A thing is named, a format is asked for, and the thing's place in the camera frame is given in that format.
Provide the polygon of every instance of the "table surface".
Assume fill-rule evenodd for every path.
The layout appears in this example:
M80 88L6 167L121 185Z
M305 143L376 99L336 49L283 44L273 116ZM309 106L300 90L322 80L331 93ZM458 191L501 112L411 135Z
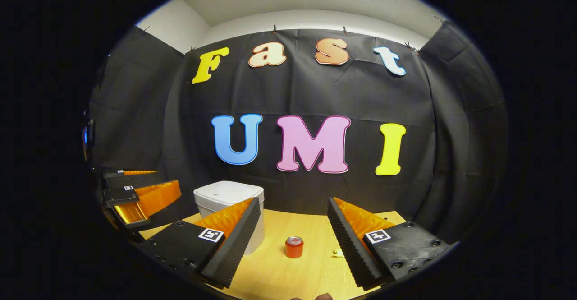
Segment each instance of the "table surface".
M405 220L395 211L376 213L393 224ZM194 214L184 221L200 220ZM166 226L141 231L148 239ZM243 255L230 288L219 290L244 300L313 300L328 292L335 300L345 300L376 290L357 287L327 216L264 210L265 237L254 253ZM284 255L284 242L290 236L304 241L303 254L291 259Z

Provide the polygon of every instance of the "red can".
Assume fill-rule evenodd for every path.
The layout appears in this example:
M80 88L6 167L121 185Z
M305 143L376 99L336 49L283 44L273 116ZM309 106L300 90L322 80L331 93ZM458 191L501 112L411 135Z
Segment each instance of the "red can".
M302 247L305 243L297 236L288 237L284 243L284 254L289 258L299 258L302 255Z

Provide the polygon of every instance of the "letter m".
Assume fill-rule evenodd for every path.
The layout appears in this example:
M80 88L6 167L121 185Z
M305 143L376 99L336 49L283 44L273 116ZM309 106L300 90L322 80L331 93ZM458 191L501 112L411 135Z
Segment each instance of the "letter m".
M318 167L320 172L344 173L348 170L344 162L344 137L351 120L347 117L326 117L315 138L299 116L283 116L276 123L283 130L282 160L276 164L279 170L294 172L299 169L295 152L307 171L313 169L321 152L323 160Z

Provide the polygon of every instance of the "yellow letter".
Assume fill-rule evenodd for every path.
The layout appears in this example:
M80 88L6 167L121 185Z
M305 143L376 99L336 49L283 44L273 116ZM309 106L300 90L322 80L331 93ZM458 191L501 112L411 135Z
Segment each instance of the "yellow letter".
M342 39L325 38L317 42L315 59L320 64L345 64L348 61L348 53L344 50L347 43Z
M407 130L402 125L388 123L381 125L381 132L385 136L383 158L375 170L379 176L396 175L400 172L398 154L400 154L400 140Z
M200 56L200 65L198 66L198 71L196 72L196 77L192 79L192 84L196 84L199 82L207 81L211 78L211 75L208 73L208 69L214 71L218 68L220 63L220 56L223 57L229 55L229 48L223 47L222 49L218 49L216 51L204 53Z
M281 43L271 42L258 45L253 49L255 55L249 58L249 66L260 68L265 65L279 65L287 57L283 55L284 46Z

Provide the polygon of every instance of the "blue letter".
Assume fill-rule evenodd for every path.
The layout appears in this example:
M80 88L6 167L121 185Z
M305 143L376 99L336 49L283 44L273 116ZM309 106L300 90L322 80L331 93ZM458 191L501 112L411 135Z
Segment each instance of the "blue letter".
M398 55L392 53L390 49L383 46L383 47L375 47L374 51L381 55L383 63L385 64L387 69L389 69L389 71L391 71L394 74L397 74L398 76L404 76L404 74L406 74L403 68L400 68L398 65L396 65L395 60L398 60Z
M230 147L233 117L224 115L213 118L211 123L215 127L215 148L219 158L231 165L246 165L252 162L258 152L258 125L261 122L262 116L258 114L241 116L241 123L245 125L245 150L235 152Z

